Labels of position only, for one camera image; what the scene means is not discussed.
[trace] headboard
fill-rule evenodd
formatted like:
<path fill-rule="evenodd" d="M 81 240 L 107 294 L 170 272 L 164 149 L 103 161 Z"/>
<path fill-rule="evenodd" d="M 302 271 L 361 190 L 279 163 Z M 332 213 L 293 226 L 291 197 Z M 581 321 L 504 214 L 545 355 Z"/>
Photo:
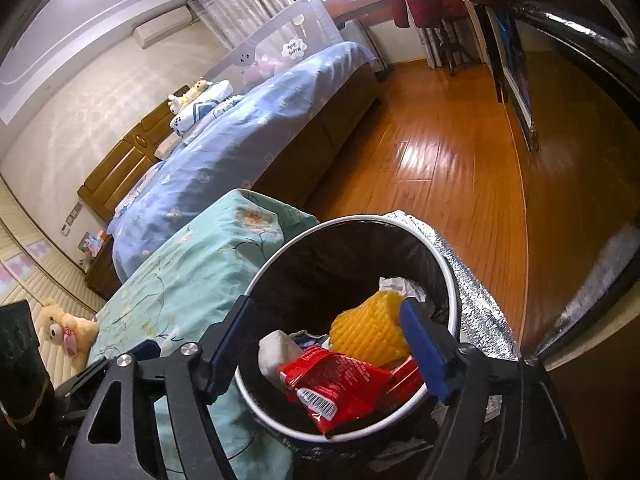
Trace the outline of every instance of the headboard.
<path fill-rule="evenodd" d="M 183 86 L 174 93 L 180 96 L 188 89 Z M 105 222 L 111 221 L 118 204 L 158 162 L 154 153 L 171 133 L 172 118 L 165 100 L 113 147 L 78 189 L 78 196 Z"/>

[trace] red packaging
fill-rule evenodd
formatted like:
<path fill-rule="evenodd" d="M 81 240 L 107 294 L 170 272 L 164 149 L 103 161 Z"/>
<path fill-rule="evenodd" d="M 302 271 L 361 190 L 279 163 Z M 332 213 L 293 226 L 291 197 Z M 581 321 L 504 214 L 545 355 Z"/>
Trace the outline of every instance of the red packaging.
<path fill-rule="evenodd" d="M 369 415 L 393 380 L 391 372 L 319 346 L 280 368 L 280 379 L 293 392 L 322 434 Z"/>
<path fill-rule="evenodd" d="M 391 371 L 393 381 L 378 400 L 377 407 L 384 412 L 392 412 L 407 402 L 424 384 L 413 357 Z"/>

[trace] barcode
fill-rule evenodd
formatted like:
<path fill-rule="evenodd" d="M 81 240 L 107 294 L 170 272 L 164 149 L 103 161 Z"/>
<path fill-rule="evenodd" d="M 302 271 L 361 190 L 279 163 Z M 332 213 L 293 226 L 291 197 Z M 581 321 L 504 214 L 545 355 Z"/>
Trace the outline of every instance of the barcode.
<path fill-rule="evenodd" d="M 334 418 L 335 412 L 338 411 L 338 406 L 335 405 L 335 402 L 308 388 L 300 388 L 296 393 L 302 404 L 313 412 L 324 416 L 326 420 Z"/>

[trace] floor plank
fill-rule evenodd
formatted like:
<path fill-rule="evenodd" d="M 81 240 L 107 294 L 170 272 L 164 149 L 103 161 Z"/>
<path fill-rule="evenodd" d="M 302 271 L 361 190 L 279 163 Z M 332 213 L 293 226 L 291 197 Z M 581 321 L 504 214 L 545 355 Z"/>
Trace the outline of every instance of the floor plank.
<path fill-rule="evenodd" d="M 486 66 L 396 67 L 306 209 L 321 221 L 401 209 L 441 232 L 519 336 L 527 281 L 522 184 Z"/>

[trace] trash can rim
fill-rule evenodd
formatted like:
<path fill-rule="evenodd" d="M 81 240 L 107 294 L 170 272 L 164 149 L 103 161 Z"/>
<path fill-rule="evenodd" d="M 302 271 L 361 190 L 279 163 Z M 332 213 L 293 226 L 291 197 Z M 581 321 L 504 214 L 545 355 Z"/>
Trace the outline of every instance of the trash can rim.
<path fill-rule="evenodd" d="M 247 287 L 245 294 L 250 296 L 251 291 L 254 289 L 255 284 L 258 282 L 258 280 L 260 280 L 262 275 L 266 272 L 266 270 L 273 263 L 273 261 L 275 261 L 284 251 L 290 248 L 293 244 L 302 240 L 302 238 L 305 238 L 306 236 L 309 236 L 310 234 L 313 234 L 314 232 L 320 229 L 323 229 L 325 227 L 329 227 L 331 225 L 337 225 L 341 223 L 346 223 L 351 221 L 361 221 L 361 220 L 371 220 L 375 222 L 382 222 L 382 223 L 395 225 L 396 227 L 402 228 L 405 231 L 409 232 L 410 234 L 418 238 L 418 240 L 420 240 L 425 246 L 427 246 L 427 248 L 430 250 L 431 254 L 433 255 L 434 259 L 437 261 L 438 266 L 440 267 L 440 270 L 444 276 L 445 284 L 447 285 L 447 293 L 449 295 L 449 322 L 447 323 L 447 330 L 449 331 L 449 333 L 451 333 L 451 335 L 453 335 L 453 337 L 456 337 L 456 334 L 458 334 L 459 332 L 458 325 L 460 323 L 460 316 L 459 316 L 460 310 L 458 305 L 458 297 L 456 293 L 455 278 L 453 276 L 453 272 L 449 264 L 447 263 L 446 259 L 435 249 L 431 241 L 427 237 L 425 237 L 420 231 L 394 218 L 387 218 L 380 215 L 363 214 L 363 215 L 343 216 L 340 218 L 329 220 L 327 222 L 322 222 L 300 233 L 298 236 L 296 236 L 295 238 L 292 238 L 289 242 L 287 242 L 281 248 L 279 248 L 273 254 L 273 256 L 271 256 L 271 258 L 267 260 L 267 262 L 260 268 L 258 273 L 251 280 L 251 283 L 249 283 L 249 286 Z M 238 389 L 240 390 L 240 394 L 242 395 L 242 398 L 249 405 L 252 412 L 254 412 L 254 414 L 264 424 L 266 424 L 270 428 L 273 428 L 277 432 L 285 436 L 288 436 L 289 438 L 295 438 L 297 440 L 303 440 L 305 442 L 311 442 L 311 443 L 317 443 L 317 444 L 330 444 L 330 443 L 338 444 L 341 442 L 349 442 L 351 440 L 356 440 L 358 438 L 363 438 L 363 437 L 375 434 L 376 432 L 383 430 L 385 428 L 388 428 L 389 426 L 405 418 L 415 408 L 417 408 L 420 402 L 424 399 L 424 397 L 427 396 L 427 387 L 423 384 L 420 387 L 420 389 L 414 394 L 414 396 L 411 397 L 411 399 L 409 399 L 400 408 L 398 408 L 397 410 L 395 410 L 393 413 L 389 414 L 382 420 L 379 420 L 378 422 L 376 422 L 375 424 L 372 424 L 371 426 L 362 428 L 361 430 L 336 434 L 332 436 L 330 440 L 328 440 L 320 434 L 305 433 L 303 431 L 294 430 L 293 428 L 289 428 L 288 426 L 285 426 L 279 423 L 277 420 L 274 420 L 267 413 L 265 413 L 262 410 L 262 408 L 258 406 L 258 404 L 254 401 L 253 397 L 251 396 L 251 393 L 249 393 L 249 391 L 246 388 L 246 385 L 244 384 L 244 381 L 242 380 L 242 376 L 240 375 L 239 368 L 236 368 L 235 379 L 236 379 L 236 384 L 238 385 Z"/>

